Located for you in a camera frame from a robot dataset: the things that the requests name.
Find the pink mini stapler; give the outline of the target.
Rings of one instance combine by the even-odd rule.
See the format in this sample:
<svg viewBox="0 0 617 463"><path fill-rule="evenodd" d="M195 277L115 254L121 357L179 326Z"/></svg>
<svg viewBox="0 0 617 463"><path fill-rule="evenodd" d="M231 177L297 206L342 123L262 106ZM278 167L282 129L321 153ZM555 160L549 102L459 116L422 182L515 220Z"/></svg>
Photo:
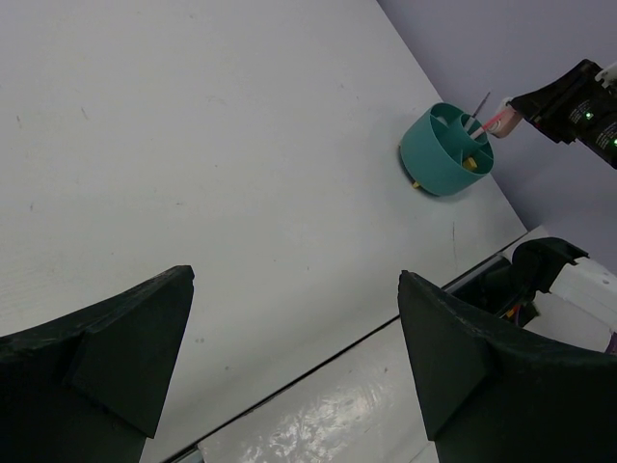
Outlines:
<svg viewBox="0 0 617 463"><path fill-rule="evenodd" d="M523 119L523 116L511 106L511 100L511 96L502 100L496 109L498 119L487 129L488 133L496 138L507 137Z"/></svg>

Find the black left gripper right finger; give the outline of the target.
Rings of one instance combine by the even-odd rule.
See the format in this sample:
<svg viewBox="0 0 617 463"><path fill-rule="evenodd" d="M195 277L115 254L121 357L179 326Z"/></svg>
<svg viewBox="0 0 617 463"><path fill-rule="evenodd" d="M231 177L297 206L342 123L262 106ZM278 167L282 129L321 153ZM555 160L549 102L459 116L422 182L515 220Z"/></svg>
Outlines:
<svg viewBox="0 0 617 463"><path fill-rule="evenodd" d="M398 308L442 462L612 462L616 360L551 340L405 271Z"/></svg>

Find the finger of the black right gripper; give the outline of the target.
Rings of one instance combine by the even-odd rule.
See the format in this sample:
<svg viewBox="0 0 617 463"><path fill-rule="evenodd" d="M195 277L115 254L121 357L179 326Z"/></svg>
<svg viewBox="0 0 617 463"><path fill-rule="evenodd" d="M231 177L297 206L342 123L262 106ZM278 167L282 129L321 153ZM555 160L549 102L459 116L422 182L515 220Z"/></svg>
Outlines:
<svg viewBox="0 0 617 463"><path fill-rule="evenodd" d="M554 143L597 145L603 133L601 67L583 59L547 86L514 97L509 105Z"/></svg>

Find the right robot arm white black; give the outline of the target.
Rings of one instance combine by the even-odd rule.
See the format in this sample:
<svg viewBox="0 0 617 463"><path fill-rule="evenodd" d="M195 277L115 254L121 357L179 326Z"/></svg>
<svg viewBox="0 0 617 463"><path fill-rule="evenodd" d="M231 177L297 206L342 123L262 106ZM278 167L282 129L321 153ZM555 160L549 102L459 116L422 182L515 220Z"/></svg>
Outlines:
<svg viewBox="0 0 617 463"><path fill-rule="evenodd" d="M547 86L506 99L492 133L504 137L525 121L554 143L581 142L616 167L616 66L584 59ZM609 333L602 352L616 354L616 276L584 255L560 268L542 290L577 308Z"/></svg>

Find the blue ballpoint pen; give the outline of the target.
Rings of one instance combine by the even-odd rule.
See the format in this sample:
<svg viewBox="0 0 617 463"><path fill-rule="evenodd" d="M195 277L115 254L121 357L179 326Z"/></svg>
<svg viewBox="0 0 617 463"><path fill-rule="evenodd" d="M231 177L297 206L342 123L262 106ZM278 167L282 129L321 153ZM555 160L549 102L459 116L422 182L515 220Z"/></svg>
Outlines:
<svg viewBox="0 0 617 463"><path fill-rule="evenodd" d="M488 91L485 96L482 98L482 100L479 102L478 106L476 107L476 109L474 110L474 112L472 113L472 117L474 119L477 119L477 117L479 116L480 112L482 111L483 107L486 105L488 99L491 96L492 91Z"/></svg>

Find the pink red gel pen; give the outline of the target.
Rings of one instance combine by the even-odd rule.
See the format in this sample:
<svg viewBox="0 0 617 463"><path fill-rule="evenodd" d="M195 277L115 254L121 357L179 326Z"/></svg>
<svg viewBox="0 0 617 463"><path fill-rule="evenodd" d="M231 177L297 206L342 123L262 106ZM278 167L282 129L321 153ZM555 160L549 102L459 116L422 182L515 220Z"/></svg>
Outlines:
<svg viewBox="0 0 617 463"><path fill-rule="evenodd" d="M504 117L505 114L506 114L506 110L502 110L498 112L497 114L495 114L491 119L489 119L487 122L481 125L478 129L472 132L470 135L470 138L472 140L475 140L483 133L490 133L494 131L500 125L500 121Z"/></svg>

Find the yellow eraser block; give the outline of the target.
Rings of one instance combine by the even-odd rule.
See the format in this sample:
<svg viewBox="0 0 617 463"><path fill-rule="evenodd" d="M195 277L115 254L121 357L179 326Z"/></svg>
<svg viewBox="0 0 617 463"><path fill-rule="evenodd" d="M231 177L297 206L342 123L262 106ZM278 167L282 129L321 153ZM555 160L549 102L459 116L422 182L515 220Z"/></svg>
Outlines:
<svg viewBox="0 0 617 463"><path fill-rule="evenodd" d="M477 165L476 161L472 157L468 157L463 162L463 167L465 169L469 170L469 171L474 172L478 168L478 165Z"/></svg>

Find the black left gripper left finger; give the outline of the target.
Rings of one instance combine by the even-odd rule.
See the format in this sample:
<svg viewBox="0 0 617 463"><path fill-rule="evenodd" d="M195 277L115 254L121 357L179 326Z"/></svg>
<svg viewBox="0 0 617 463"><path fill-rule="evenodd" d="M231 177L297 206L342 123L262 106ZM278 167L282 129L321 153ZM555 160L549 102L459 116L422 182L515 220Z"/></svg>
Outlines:
<svg viewBox="0 0 617 463"><path fill-rule="evenodd" d="M2 461L139 461L162 415L194 278L178 265L2 337Z"/></svg>

